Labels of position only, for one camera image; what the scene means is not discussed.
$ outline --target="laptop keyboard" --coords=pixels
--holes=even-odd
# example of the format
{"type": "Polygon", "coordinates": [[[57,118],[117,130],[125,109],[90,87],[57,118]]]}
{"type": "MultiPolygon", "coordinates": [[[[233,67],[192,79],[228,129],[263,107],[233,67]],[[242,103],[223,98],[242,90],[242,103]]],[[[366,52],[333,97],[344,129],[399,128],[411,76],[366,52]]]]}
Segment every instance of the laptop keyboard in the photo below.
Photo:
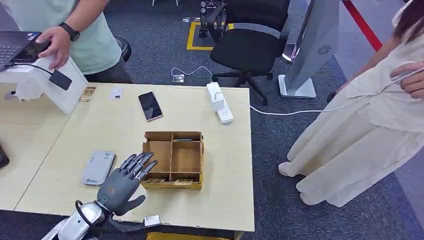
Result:
{"type": "Polygon", "coordinates": [[[20,46],[0,46],[0,64],[8,63],[19,49],[20,46]]]}

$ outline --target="wristwatch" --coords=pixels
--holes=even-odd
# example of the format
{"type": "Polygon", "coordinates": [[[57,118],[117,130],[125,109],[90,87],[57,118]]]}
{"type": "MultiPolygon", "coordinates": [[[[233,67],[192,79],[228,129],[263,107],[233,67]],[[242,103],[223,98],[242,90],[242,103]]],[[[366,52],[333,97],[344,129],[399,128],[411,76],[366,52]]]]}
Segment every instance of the wristwatch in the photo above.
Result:
{"type": "Polygon", "coordinates": [[[79,31],[75,31],[74,29],[72,29],[72,27],[70,27],[68,24],[62,22],[59,27],[62,27],[70,36],[70,40],[72,42],[75,42],[76,40],[78,40],[80,38],[80,32],[79,31]]]}

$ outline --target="label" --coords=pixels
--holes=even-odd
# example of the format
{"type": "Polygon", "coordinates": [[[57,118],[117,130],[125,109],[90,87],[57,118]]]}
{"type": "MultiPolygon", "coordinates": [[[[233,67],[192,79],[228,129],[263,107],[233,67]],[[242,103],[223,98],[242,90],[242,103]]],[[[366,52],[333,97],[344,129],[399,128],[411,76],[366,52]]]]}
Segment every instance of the label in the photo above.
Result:
{"type": "Polygon", "coordinates": [[[82,92],[81,97],[79,97],[80,102],[90,102],[93,97],[94,91],[96,90],[95,86],[88,86],[82,92]]]}
{"type": "Polygon", "coordinates": [[[193,179],[177,179],[173,184],[179,186],[188,186],[193,183],[193,179]]]}
{"type": "Polygon", "coordinates": [[[165,182],[165,178],[149,178],[141,181],[142,184],[161,184],[163,182],[165,182]]]}

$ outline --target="cardboard box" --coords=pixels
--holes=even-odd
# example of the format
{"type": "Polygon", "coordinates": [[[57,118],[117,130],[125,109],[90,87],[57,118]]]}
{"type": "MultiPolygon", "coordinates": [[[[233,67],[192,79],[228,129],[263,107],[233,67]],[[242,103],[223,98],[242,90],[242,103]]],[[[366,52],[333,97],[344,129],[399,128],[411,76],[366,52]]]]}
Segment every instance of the cardboard box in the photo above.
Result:
{"type": "Polygon", "coordinates": [[[146,189],[201,189],[203,135],[198,131],[147,131],[143,152],[154,152],[158,163],[141,181],[146,189]]]}

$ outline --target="smartphone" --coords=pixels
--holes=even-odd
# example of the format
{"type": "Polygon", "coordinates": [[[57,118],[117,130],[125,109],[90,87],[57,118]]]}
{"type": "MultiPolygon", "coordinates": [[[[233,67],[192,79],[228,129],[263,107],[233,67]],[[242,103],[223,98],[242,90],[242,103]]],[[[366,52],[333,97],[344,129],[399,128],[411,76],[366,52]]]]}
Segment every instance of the smartphone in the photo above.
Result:
{"type": "Polygon", "coordinates": [[[147,122],[151,122],[164,116],[161,108],[159,107],[158,100],[152,91],[138,96],[138,100],[140,100],[147,122]]]}
{"type": "Polygon", "coordinates": [[[33,41],[25,47],[25,49],[13,58],[15,63],[33,63],[39,59],[39,53],[44,52],[50,47],[52,43],[50,40],[43,43],[36,43],[37,38],[34,38],[33,41]]]}

